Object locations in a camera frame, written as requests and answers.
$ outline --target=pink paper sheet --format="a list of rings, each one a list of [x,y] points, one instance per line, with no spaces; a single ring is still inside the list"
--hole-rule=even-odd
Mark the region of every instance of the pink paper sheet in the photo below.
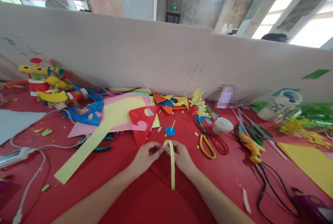
[[[115,96],[115,97],[109,97],[103,100],[104,102],[104,106],[117,102],[119,100],[125,99],[125,98],[129,98],[129,97],[135,97],[135,96],[142,96],[143,97],[143,101],[145,102],[146,106],[150,106],[150,99],[149,99],[149,95],[143,95],[143,94],[123,94],[123,95],[119,95],[119,96]],[[100,123],[103,122],[104,120],[104,108],[102,112],[96,112]],[[87,133],[92,133],[97,129],[97,126],[95,125],[89,125],[89,124],[85,124],[85,123],[80,123],[80,122],[76,122],[72,128],[72,130],[70,131],[69,135],[67,138],[69,137],[75,137],[75,136],[80,136],[80,135],[84,135]],[[144,125],[141,126],[137,126],[134,125],[133,123],[126,123],[123,125],[119,125],[117,127],[114,127],[112,129],[110,129],[110,131],[118,131],[118,130],[140,130],[140,131],[144,131],[146,129],[146,127]]]

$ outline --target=human hand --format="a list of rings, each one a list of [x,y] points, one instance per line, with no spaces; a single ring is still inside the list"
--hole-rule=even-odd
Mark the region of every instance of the human hand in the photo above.
[[[185,145],[175,140],[171,141],[173,143],[174,161],[177,164],[178,168],[188,177],[192,172],[197,169],[197,167],[194,165]],[[170,155],[171,151],[169,144],[164,145],[163,148]]]
[[[149,142],[139,148],[132,163],[128,166],[131,173],[139,177],[163,153],[162,145],[158,142]]]

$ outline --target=yellow paper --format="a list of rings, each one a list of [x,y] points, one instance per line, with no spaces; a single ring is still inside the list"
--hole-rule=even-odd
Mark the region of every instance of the yellow paper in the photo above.
[[[145,106],[142,96],[129,97],[105,106],[104,116],[113,116],[112,118],[108,118],[109,127],[111,129],[119,125],[130,123],[131,118],[128,114],[129,111]]]
[[[38,92],[41,99],[44,99],[45,101],[52,102],[52,103],[59,103],[66,101],[68,99],[68,96],[66,92],[62,91],[57,94],[47,94],[44,92]]]
[[[161,96],[161,97],[170,100],[173,96],[169,95],[169,96]]]
[[[74,172],[79,168],[88,155],[98,146],[110,130],[110,123],[114,116],[108,115],[97,127],[94,133],[83,143],[83,145],[70,157],[70,159],[54,174],[54,177],[65,184]]]
[[[188,99],[187,97],[173,97],[178,100],[177,103],[173,103],[174,106],[182,106],[185,105],[188,110]]]
[[[154,98],[151,96],[151,97],[149,97],[149,99],[150,99],[150,106],[155,106]],[[159,126],[160,126],[160,120],[159,120],[158,115],[156,114],[156,117],[155,117],[155,120],[153,122],[152,128],[158,128]]]
[[[279,143],[297,166],[333,199],[333,161],[311,147]]]
[[[173,152],[173,143],[171,140],[166,140],[163,143],[164,145],[168,145],[170,146],[170,158],[171,158],[171,190],[174,190],[174,152]]]

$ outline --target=white cable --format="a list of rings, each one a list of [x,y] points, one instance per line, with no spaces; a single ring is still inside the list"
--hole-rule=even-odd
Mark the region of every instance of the white cable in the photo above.
[[[68,112],[67,110],[65,110],[65,109],[61,109],[61,110],[66,111],[66,112],[68,113],[69,119],[72,121],[72,123],[75,124],[75,122],[73,122],[73,120],[72,120],[72,118],[71,118],[69,112]],[[45,116],[47,116],[48,114],[50,114],[50,113],[52,113],[52,112],[55,112],[55,111],[61,111],[61,110],[50,111],[50,112],[47,113]],[[18,146],[18,145],[16,145],[16,144],[14,144],[14,143],[13,143],[13,139],[14,139],[14,138],[15,138],[15,136],[12,137],[12,138],[9,140],[9,143],[10,143],[12,146],[14,146],[14,147],[16,147],[16,148],[32,148],[32,147],[26,147],[26,146]],[[38,168],[38,170],[36,171],[36,173],[34,174],[34,176],[31,178],[31,180],[30,180],[30,182],[28,183],[27,187],[26,187],[25,190],[24,190],[23,197],[22,197],[22,200],[21,200],[21,203],[20,203],[20,207],[18,208],[17,214],[16,214],[16,216],[14,217],[14,219],[13,219],[13,223],[12,223],[12,224],[19,224],[19,223],[21,222],[21,219],[22,219],[23,204],[24,204],[25,198],[26,198],[26,196],[27,196],[27,193],[28,193],[29,187],[30,187],[30,185],[32,184],[32,182],[34,181],[34,179],[36,178],[36,176],[38,175],[38,172],[42,169],[42,167],[43,167],[43,165],[44,165],[44,163],[45,163],[45,160],[46,160],[45,153],[44,153],[42,150],[40,150],[40,149],[41,149],[41,148],[44,148],[44,147],[48,147],[48,146],[53,146],[53,147],[57,147],[57,148],[72,148],[72,147],[75,147],[75,146],[77,146],[77,145],[79,145],[79,144],[81,144],[81,143],[82,143],[82,142],[77,143],[77,144],[72,145],[72,146],[68,146],[68,147],[58,146],[58,145],[54,145],[54,144],[48,144],[48,145],[44,145],[44,146],[39,147],[39,148],[32,148],[32,152],[34,152],[34,151],[37,150],[37,151],[39,151],[39,152],[42,154],[42,156],[43,156],[43,161],[42,161],[42,164],[40,165],[40,167]]]

